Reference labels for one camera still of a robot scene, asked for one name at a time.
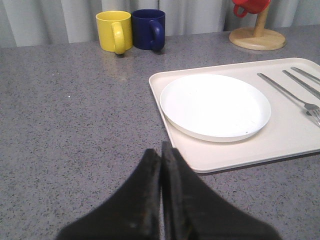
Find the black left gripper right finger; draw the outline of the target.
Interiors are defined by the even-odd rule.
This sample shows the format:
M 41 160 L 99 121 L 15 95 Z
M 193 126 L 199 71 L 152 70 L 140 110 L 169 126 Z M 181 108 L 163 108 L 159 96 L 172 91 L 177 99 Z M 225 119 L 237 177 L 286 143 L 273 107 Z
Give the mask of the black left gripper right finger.
M 279 240 L 277 231 L 228 203 L 189 167 L 169 142 L 162 143 L 161 184 L 169 240 Z

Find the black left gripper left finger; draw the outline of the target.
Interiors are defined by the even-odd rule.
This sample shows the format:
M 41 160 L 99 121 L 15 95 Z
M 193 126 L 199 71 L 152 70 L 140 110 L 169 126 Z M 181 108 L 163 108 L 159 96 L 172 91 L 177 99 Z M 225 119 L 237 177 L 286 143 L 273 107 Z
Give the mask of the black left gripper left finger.
M 102 205 L 64 227 L 58 240 L 158 240 L 161 158 L 147 149 L 125 183 Z

